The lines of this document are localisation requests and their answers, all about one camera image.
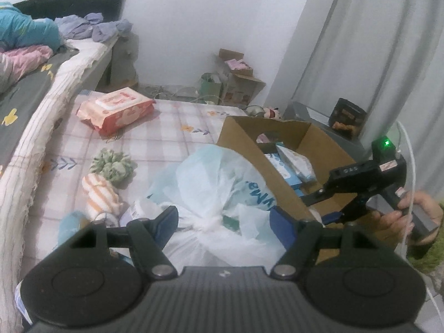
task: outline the white and blue package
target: white and blue package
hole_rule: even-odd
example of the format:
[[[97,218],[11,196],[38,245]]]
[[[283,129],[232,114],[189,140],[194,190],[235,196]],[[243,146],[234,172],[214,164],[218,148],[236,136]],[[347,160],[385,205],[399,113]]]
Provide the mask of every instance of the white and blue package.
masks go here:
[[[276,149],[281,160],[293,169],[304,183],[316,181],[316,175],[314,174],[310,160],[286,148],[282,143],[276,143]]]
[[[296,173],[281,160],[279,154],[273,153],[264,155],[293,190],[299,189],[302,185],[302,181],[297,177]]]

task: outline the bed frame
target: bed frame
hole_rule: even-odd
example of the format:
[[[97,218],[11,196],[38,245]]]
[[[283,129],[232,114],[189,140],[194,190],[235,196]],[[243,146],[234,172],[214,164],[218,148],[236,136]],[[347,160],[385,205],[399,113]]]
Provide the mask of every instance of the bed frame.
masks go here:
[[[120,20],[125,0],[26,0],[15,3],[21,12],[33,19],[68,15],[85,16],[90,12],[101,12],[104,22]]]

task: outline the pink wipes package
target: pink wipes package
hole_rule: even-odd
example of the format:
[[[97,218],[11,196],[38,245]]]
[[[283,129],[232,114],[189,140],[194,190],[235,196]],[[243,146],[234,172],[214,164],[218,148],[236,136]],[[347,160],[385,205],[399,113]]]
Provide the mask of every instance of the pink wipes package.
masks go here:
[[[81,104],[77,116],[102,136],[115,133],[154,111],[155,101],[129,87],[88,100]]]

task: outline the orange and white striped cloth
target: orange and white striped cloth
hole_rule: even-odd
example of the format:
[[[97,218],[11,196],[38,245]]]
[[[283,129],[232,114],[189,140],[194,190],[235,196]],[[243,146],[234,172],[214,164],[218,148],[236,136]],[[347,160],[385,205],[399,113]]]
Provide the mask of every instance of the orange and white striped cloth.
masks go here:
[[[88,194],[86,213],[91,221],[102,213],[112,213],[115,217],[120,215],[122,203],[112,184],[103,176],[95,173],[84,176],[82,187]]]

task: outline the white ruffled fabric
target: white ruffled fabric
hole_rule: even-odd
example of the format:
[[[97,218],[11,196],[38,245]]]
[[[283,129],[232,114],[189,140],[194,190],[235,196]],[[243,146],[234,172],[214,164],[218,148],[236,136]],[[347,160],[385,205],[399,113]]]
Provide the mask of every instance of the white ruffled fabric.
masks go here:
[[[31,117],[0,178],[0,332],[21,332],[14,289],[19,282],[28,207],[32,205],[54,123],[78,91],[84,71],[108,49],[107,45],[92,39],[72,40],[70,46],[80,52],[60,66],[52,87]]]

